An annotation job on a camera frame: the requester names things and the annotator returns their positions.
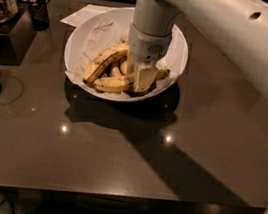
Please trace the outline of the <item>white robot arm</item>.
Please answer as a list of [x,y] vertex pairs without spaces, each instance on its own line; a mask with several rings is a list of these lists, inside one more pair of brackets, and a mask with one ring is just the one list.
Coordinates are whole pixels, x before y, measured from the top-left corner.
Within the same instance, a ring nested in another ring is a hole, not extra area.
[[180,13],[268,100],[268,4],[262,0],[137,0],[129,67],[152,65],[166,55]]

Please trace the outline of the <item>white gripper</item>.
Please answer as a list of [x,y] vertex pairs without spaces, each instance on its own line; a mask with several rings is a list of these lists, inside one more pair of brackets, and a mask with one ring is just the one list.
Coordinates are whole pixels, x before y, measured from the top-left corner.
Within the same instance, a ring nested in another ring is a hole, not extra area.
[[149,64],[159,61],[167,54],[172,34],[149,36],[137,30],[134,24],[129,27],[129,32],[126,72],[133,73],[135,66],[133,88],[135,92],[141,93],[147,91],[156,79],[158,69]]

